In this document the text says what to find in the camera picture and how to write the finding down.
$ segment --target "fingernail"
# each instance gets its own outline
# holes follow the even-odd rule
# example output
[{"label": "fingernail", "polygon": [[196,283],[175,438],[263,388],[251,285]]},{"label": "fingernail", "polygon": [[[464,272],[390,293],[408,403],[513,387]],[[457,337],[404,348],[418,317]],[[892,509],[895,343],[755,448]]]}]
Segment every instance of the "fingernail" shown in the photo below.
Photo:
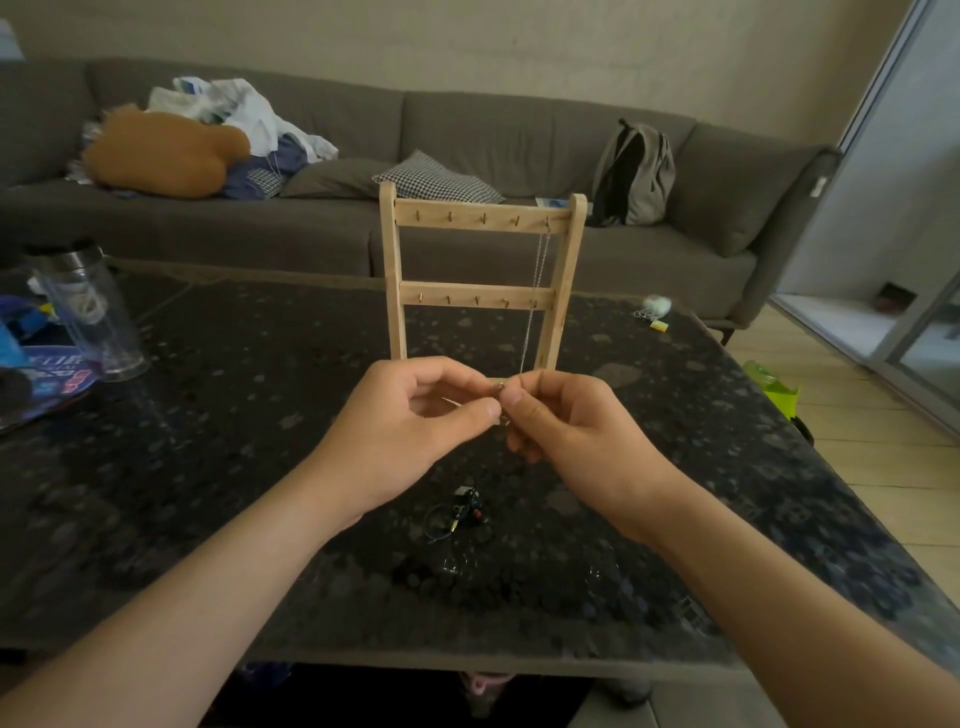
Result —
[{"label": "fingernail", "polygon": [[522,389],[505,389],[500,393],[500,403],[505,407],[509,407],[519,402],[521,397],[523,397]]},{"label": "fingernail", "polygon": [[491,420],[500,419],[500,403],[497,400],[487,400],[487,412]]}]

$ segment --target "beige wall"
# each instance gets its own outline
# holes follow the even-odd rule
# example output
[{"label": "beige wall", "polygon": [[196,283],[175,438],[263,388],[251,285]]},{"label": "beige wall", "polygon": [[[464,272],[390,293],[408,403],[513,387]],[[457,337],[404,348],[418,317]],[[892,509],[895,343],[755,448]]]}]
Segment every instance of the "beige wall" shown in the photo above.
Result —
[{"label": "beige wall", "polygon": [[27,57],[587,99],[835,141],[910,0],[0,0]]}]

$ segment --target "gray sofa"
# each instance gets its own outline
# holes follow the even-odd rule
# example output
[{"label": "gray sofa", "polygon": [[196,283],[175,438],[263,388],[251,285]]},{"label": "gray sofa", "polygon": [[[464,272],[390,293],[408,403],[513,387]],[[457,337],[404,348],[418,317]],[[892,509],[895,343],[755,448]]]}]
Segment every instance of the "gray sofa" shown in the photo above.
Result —
[{"label": "gray sofa", "polygon": [[[90,234],[113,256],[266,270],[382,276],[372,200],[119,199],[60,178],[85,120],[179,75],[248,79],[276,113],[344,158],[416,149],[512,202],[589,194],[616,121],[669,137],[677,182],[651,228],[587,229],[574,288],[659,293],[720,328],[743,328],[772,292],[832,176],[835,150],[758,137],[677,114],[554,99],[403,92],[194,63],[104,59],[0,64],[0,246]],[[529,284],[537,239],[405,229],[407,279]]]}]

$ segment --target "gray backpack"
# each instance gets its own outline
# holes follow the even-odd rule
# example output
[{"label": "gray backpack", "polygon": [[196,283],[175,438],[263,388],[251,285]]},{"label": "gray backpack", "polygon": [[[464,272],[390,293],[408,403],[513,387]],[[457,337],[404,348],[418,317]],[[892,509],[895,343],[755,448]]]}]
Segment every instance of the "gray backpack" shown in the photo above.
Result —
[{"label": "gray backpack", "polygon": [[587,224],[595,228],[658,223],[677,177],[666,136],[625,119],[620,126],[593,178],[593,212]]}]

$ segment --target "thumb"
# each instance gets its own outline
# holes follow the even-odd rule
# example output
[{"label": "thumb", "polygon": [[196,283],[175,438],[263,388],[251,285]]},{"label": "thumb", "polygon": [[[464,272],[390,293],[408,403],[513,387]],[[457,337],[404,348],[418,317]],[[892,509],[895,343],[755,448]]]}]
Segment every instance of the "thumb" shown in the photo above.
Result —
[{"label": "thumb", "polygon": [[503,390],[500,403],[510,421],[544,450],[550,450],[568,427],[548,406],[520,387]]},{"label": "thumb", "polygon": [[483,434],[500,420],[500,403],[492,397],[469,401],[442,417],[424,420],[433,447],[441,458],[467,440]]}]

